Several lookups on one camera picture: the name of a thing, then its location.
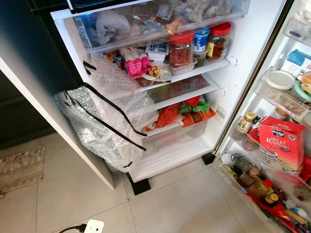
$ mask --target black refrigerator base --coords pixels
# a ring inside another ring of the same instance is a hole
[[[202,156],[205,165],[213,163],[215,158],[216,156],[213,153],[208,153]]]
[[[129,173],[127,173],[126,176],[131,183],[135,196],[151,189],[148,179],[134,183]]]

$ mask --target blue lid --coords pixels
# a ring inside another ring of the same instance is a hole
[[[309,95],[307,92],[301,89],[301,82],[300,81],[295,81],[294,82],[294,88],[295,92],[297,92],[298,95],[300,95],[302,98],[304,98],[307,101],[311,101],[311,95]]]
[[[195,34],[198,34],[198,35],[204,35],[204,34],[209,34],[209,33],[210,33],[210,29],[208,27],[197,28],[195,30]]]

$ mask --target electrical outlet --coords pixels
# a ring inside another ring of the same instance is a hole
[[[103,229],[104,222],[91,219],[87,222],[84,233],[102,233]]]

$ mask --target tile floor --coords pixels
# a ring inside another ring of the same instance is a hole
[[[270,232],[201,159],[149,179],[152,190],[134,196],[124,175],[115,175],[116,189],[108,189],[58,134],[2,150],[0,157],[40,144],[44,179],[0,200],[0,233],[58,233],[89,219],[103,221],[104,233]]]

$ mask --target pink package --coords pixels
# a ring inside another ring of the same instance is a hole
[[[264,117],[258,128],[260,144],[299,175],[304,159],[304,129],[300,124]]]

